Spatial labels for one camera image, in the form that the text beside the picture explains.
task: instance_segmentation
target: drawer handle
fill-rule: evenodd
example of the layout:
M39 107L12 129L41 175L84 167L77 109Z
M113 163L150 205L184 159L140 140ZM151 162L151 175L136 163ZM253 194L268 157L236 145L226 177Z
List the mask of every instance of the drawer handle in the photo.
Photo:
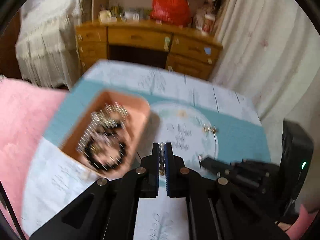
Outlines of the drawer handle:
M143 38L139 35L131 35L131 39L133 40L142 40Z
M189 47L189 50L193 50L193 51L196 51L198 53L201 53L201 50L198 49L198 48L195 48L195 47Z

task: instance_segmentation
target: orange tray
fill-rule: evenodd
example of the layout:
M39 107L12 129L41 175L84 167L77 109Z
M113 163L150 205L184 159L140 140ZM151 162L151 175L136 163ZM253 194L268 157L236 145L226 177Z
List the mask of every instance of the orange tray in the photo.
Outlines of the orange tray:
M132 140L127 145L127 155L123 157L123 161L118 168L109 171L97 171L88 163L83 154L77 152L76 149L79 140L84 133L84 130L91 122L91 113L99 111L100 109L105 107L106 104L114 104L115 102L124 106L129 114L128 118L130 126L127 127L127 131L131 135ZM135 152L138 147L141 135L148 123L149 115L150 106L144 98L123 94L112 90L104 90L91 103L87 111L75 125L71 135L64 141L64 143L60 147L60 150L64 154L74 159L90 171L95 172L99 176L106 177L108 179L120 178L130 170L130 167L135 158Z

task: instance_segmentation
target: bed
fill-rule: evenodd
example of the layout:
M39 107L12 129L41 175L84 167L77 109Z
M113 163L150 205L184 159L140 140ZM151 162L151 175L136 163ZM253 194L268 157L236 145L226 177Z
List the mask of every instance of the bed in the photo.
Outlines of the bed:
M106 88L145 97L153 116L159 116L160 123L165 125L155 127L151 117L144 143L138 147L140 157L150 154L149 147L154 140L171 141L175 154L183 156L186 166L207 177L210 174L197 166L198 153L192 145L204 155L226 162L244 157L270 161L264 131L251 101L209 82L157 68L106 60L87 71L71 93L4 79L0 82L0 93L5 95L0 102L0 116L5 117L1 118L1 134L5 136L0 141L3 160L0 177L26 235L31 235L97 179L95 174L88 174L67 158L59 145L92 98ZM177 141L181 120L194 136ZM220 133L215 139L196 135L202 122L217 125ZM168 129L177 131L168 133ZM161 180L160 191L165 191L164 185ZM172 210L176 214L173 206L181 206L181 203L170 204L165 198L159 201L166 203L166 213ZM139 203L140 213L155 207L148 201ZM183 228L185 217L179 218ZM145 223L144 219L138 221L138 227ZM178 231L174 237L183 239L185 233Z
M75 25L91 20L92 0L41 0L21 18L16 58L21 76L42 87L80 78Z

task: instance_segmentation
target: wooden desk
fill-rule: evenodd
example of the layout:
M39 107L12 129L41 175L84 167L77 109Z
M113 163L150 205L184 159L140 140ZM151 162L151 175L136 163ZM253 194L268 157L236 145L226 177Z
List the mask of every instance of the wooden desk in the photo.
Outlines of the wooden desk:
M87 22L76 27L76 34L84 72L98 59L110 58L110 46L129 46L164 52L166 69L207 79L222 50L211 35L152 20Z

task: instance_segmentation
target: black device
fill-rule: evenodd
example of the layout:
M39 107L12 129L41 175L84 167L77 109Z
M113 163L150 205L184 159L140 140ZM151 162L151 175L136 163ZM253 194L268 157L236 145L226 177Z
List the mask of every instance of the black device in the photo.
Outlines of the black device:
M284 120L280 166L242 160L226 164L205 158L201 165L215 175L225 176L274 220L283 220L294 209L310 166L313 142L303 128Z
M139 168L122 179L98 179L30 240L133 239L139 198L158 195L162 152L167 195L187 200L190 239L289 239L226 178L202 178L173 155L171 143L154 143L152 154L141 160Z

